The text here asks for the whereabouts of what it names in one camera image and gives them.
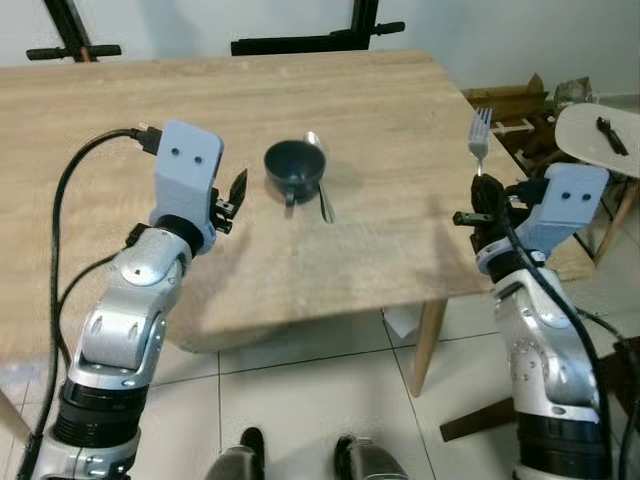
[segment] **white wall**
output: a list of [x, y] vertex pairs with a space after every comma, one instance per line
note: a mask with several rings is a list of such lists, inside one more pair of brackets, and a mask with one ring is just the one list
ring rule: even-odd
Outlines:
[[[2, 0], [0, 65], [27, 64], [27, 48], [57, 44], [39, 0]], [[347, 28], [352, 0], [76, 0], [93, 43], [117, 59], [229, 55], [239, 38], [326, 34]], [[460, 88], [526, 83], [548, 89], [588, 75], [596, 92], [640, 90], [638, 0], [381, 0], [378, 21], [404, 33], [371, 48], [427, 50]]]

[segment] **robotic arm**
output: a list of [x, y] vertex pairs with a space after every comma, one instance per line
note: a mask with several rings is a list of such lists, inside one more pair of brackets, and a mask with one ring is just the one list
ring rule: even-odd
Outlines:
[[192, 259], [211, 249], [216, 230], [229, 233], [244, 200], [246, 170], [229, 201], [212, 188], [223, 152], [219, 137], [178, 121], [157, 132], [152, 227], [138, 225], [139, 239], [111, 264], [109, 285], [85, 322], [33, 479], [129, 478], [166, 317]]
[[544, 179], [506, 190], [476, 176], [475, 213], [457, 212], [456, 225], [473, 226], [478, 269], [495, 283], [496, 320], [504, 337], [518, 417], [520, 463], [514, 479], [608, 479], [608, 435], [591, 361], [569, 318], [550, 298], [506, 238], [498, 220], [505, 195], [530, 210], [507, 207], [515, 233], [535, 267], [570, 302], [556, 273], [545, 267], [551, 251], [592, 219], [606, 186], [606, 170], [555, 164]]

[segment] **metal fork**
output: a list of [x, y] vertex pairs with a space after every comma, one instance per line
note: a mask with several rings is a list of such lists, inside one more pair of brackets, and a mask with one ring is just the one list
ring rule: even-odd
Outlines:
[[469, 129], [469, 151], [478, 161], [478, 176], [482, 176], [482, 162], [489, 154], [489, 132], [491, 131], [490, 108], [477, 108]]

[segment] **spoon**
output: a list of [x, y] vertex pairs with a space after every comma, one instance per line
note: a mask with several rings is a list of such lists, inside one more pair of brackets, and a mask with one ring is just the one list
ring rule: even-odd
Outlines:
[[[318, 138], [315, 133], [307, 132], [304, 134], [304, 137], [302, 137], [302, 139], [309, 145], [313, 145], [314, 147], [320, 149], [320, 151], [327, 159], [327, 162], [329, 161], [329, 159], [327, 158], [327, 152], [324, 150], [324, 148], [322, 148], [322, 142], [320, 142], [320, 138]], [[335, 220], [335, 213], [333, 212], [333, 207], [331, 206], [331, 202], [329, 201], [327, 192], [325, 192], [324, 187], [322, 186], [322, 180], [320, 180], [320, 182], [318, 183], [318, 187], [320, 189], [320, 208], [322, 210], [322, 218], [324, 218], [324, 221], [327, 223], [333, 223]]]

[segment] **white tile floor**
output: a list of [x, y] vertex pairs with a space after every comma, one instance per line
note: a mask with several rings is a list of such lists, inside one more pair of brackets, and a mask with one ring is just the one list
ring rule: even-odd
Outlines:
[[[637, 216], [636, 207], [594, 278], [567, 285], [577, 304], [606, 314], [627, 335], [640, 335]], [[589, 330], [599, 352], [610, 351], [607, 335]], [[267, 439], [268, 479], [332, 478], [331, 451], [345, 432], [375, 438], [416, 480], [508, 479], [517, 459], [513, 425], [447, 444], [438, 428], [509, 395], [496, 332], [486, 297], [452, 300], [418, 399], [405, 386], [413, 340], [389, 334], [377, 311], [291, 326], [259, 345], [219, 355], [165, 345], [133, 478], [201, 479], [243, 428], [257, 425]], [[8, 389], [29, 423], [40, 407], [40, 384]], [[617, 402], [612, 411], [617, 449], [625, 417]], [[0, 430], [0, 478], [13, 478], [21, 451]]]

